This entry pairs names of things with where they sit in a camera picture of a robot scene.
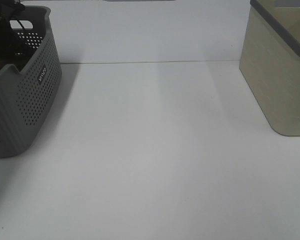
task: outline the white wall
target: white wall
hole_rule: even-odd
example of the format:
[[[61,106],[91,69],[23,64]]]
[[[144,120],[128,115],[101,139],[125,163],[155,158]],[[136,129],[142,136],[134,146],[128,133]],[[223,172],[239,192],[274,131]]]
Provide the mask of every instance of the white wall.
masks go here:
[[[51,8],[60,60],[239,60],[249,0],[29,1]]]

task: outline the beige storage bin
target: beige storage bin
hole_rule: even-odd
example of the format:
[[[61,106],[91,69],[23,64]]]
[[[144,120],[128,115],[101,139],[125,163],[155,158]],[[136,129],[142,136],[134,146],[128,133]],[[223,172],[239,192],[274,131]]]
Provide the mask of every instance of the beige storage bin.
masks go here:
[[[251,0],[240,69],[271,127],[300,136],[300,7]]]

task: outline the plastic basket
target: plastic basket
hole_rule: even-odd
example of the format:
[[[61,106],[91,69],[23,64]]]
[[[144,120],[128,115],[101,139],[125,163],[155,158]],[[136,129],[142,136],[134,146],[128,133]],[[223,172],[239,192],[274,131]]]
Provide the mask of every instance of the plastic basket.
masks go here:
[[[14,64],[0,70],[0,158],[16,156],[32,144],[53,104],[62,76],[49,21],[50,9],[27,6],[18,17],[32,29],[16,29],[34,55],[19,71]]]

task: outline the basket handle hole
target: basket handle hole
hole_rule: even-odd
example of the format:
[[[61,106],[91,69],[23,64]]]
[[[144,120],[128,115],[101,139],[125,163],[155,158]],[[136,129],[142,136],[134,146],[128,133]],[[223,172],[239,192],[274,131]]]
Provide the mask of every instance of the basket handle hole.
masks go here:
[[[33,24],[30,21],[21,20],[20,22],[26,30],[32,30],[34,28]],[[10,25],[12,29],[22,29],[22,26],[17,20],[10,20]]]

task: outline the perforated basket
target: perforated basket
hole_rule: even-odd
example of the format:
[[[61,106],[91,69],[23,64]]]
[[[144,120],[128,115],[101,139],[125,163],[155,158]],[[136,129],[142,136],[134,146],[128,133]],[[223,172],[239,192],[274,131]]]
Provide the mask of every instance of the perforated basket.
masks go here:
[[[0,70],[0,158],[32,144],[56,96],[62,71],[49,14],[47,7],[26,7],[19,19],[33,28],[15,31],[36,51],[22,71],[13,64]]]

